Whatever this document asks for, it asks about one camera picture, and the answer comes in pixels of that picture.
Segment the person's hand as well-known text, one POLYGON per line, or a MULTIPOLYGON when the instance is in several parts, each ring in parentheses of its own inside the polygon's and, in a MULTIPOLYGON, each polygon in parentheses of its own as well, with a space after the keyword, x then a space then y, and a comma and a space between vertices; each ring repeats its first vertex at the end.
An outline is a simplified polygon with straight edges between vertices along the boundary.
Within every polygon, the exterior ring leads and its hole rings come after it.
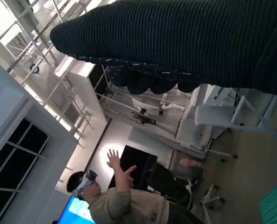
POLYGON ((127 180, 127 183, 128 183, 128 186, 130 188, 133 188, 134 187, 134 179, 131 177, 131 173, 137 168, 136 165, 133 165, 131 166, 130 168, 128 168, 124 174, 125 174, 125 177, 126 177, 126 180, 127 180))
POLYGON ((119 153, 117 150, 109 149, 107 153, 107 157, 108 157, 107 164, 110 168, 112 168, 114 171, 121 168, 119 153))

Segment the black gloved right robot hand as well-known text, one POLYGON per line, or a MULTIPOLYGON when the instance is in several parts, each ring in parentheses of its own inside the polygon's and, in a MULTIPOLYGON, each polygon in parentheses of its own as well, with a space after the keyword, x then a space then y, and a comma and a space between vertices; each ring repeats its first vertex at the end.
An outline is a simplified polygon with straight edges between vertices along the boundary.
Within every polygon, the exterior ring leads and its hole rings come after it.
POLYGON ((277 95, 277 0, 117 0, 58 24, 50 40, 76 60, 134 69, 148 86, 277 95))

